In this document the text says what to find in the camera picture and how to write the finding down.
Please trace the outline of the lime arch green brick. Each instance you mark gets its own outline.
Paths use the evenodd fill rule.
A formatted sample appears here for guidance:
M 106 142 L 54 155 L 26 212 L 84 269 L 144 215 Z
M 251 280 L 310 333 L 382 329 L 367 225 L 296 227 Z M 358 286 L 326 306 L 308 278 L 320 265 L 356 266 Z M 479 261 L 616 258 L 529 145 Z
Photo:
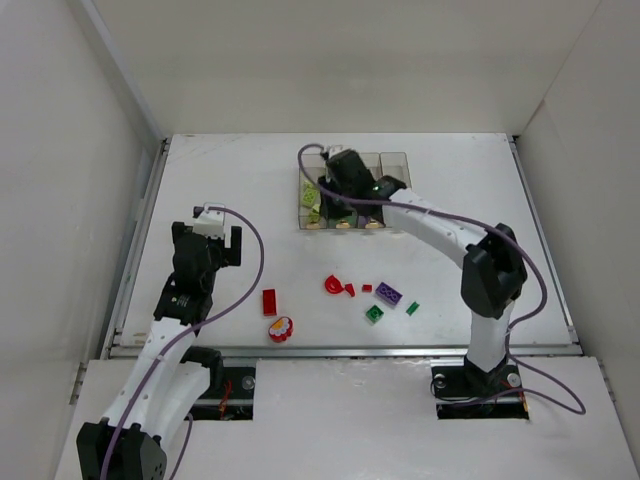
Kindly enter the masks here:
M 300 205 L 311 209 L 319 202 L 319 191 L 311 184 L 304 184 L 300 194 Z

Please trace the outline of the red long brick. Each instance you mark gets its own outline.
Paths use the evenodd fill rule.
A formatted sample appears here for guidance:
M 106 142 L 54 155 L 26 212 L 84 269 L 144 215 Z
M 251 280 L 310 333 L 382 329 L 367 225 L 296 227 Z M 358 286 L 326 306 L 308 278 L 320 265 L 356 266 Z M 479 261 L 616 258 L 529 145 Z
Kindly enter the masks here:
M 277 315 L 277 297 L 275 289 L 265 289 L 262 291 L 262 309 L 265 317 Z

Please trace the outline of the lime and green brick stack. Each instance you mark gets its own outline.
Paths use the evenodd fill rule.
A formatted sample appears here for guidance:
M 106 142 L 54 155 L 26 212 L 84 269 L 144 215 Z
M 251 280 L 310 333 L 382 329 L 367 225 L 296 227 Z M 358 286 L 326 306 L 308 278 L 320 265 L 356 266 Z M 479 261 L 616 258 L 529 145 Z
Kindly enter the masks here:
M 314 205 L 309 213 L 308 213 L 308 222 L 309 223 L 319 223 L 321 221 L 321 211 L 320 211 L 320 205 L 316 204 Z

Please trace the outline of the red flower brick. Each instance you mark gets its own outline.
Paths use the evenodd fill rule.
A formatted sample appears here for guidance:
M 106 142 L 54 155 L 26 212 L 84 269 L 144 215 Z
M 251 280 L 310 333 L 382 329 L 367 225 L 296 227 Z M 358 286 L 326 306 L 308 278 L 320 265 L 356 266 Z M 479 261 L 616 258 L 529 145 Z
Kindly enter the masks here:
M 294 332 L 294 322 L 288 316 L 282 316 L 273 322 L 268 328 L 268 336 L 274 343 L 282 343 L 288 340 Z

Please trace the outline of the red arch brick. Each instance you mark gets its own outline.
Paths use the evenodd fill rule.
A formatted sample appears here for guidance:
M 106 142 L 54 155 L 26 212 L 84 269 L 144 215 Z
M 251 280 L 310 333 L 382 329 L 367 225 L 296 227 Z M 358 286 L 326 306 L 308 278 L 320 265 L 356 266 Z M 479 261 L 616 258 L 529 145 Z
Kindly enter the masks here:
M 331 295 L 338 295 L 344 291 L 342 282 L 334 275 L 330 275 L 326 278 L 324 287 L 325 290 Z

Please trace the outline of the tiny red tile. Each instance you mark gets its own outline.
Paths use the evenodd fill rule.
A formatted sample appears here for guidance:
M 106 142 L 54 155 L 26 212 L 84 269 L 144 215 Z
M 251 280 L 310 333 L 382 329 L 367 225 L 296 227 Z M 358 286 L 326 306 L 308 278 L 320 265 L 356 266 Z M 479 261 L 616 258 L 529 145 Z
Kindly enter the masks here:
M 344 286 L 344 289 L 351 297 L 355 297 L 356 296 L 355 288 L 351 283 L 346 284 Z

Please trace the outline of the green square brick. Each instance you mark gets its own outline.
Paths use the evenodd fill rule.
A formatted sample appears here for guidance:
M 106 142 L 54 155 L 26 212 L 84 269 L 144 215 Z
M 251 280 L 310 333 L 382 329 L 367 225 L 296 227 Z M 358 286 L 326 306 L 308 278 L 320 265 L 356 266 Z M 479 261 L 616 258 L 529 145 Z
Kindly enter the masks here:
M 377 305 L 372 305 L 366 312 L 366 319 L 373 325 L 378 323 L 384 316 L 384 311 Z

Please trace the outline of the small green piece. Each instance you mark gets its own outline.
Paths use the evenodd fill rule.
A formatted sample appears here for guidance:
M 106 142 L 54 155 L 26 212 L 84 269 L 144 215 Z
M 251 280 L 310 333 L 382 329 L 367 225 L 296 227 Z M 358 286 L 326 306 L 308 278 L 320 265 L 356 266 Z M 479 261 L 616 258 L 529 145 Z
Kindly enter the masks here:
M 408 316 L 412 316 L 420 307 L 418 302 L 413 302 L 406 310 Z

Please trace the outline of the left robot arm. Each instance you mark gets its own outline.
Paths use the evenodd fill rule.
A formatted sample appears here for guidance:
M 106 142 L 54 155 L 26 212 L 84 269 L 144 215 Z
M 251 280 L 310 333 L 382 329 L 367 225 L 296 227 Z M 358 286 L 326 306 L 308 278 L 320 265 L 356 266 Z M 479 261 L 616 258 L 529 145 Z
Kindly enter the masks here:
M 195 346 L 195 328 L 212 308 L 217 272 L 241 264 L 242 229 L 176 222 L 171 230 L 173 271 L 145 345 L 101 419 L 77 435 L 84 479 L 164 478 L 167 444 L 223 368 L 217 351 Z

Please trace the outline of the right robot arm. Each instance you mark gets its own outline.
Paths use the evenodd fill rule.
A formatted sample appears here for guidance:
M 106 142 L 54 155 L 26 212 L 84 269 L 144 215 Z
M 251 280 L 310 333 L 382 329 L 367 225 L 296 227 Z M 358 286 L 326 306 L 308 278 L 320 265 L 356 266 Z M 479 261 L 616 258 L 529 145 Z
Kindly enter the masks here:
M 321 157 L 325 175 L 318 183 L 332 193 L 329 216 L 338 209 L 353 210 L 410 234 L 461 269 L 461 298 L 472 314 L 465 375 L 478 385 L 495 383 L 507 363 L 505 335 L 527 279 L 512 229 L 500 223 L 481 232 L 436 216 L 435 208 L 405 182 L 389 175 L 375 178 L 353 149 L 329 147 Z

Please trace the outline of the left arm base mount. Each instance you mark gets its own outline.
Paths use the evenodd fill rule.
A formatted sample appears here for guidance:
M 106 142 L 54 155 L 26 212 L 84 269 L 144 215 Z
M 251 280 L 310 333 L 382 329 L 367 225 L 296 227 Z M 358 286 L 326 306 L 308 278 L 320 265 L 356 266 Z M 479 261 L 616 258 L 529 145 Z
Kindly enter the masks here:
M 254 413 L 257 362 L 242 358 L 224 358 L 214 349 L 191 347 L 182 363 L 204 367 L 209 385 L 191 407 L 195 421 L 250 421 Z

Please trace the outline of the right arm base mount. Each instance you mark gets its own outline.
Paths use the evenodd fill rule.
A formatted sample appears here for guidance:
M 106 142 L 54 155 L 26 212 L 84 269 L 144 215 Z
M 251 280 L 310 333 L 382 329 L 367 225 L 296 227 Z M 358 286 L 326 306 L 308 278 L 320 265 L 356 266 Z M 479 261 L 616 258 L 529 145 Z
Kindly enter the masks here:
M 513 364 L 491 374 L 471 365 L 435 365 L 431 374 L 439 420 L 529 419 L 520 372 Z

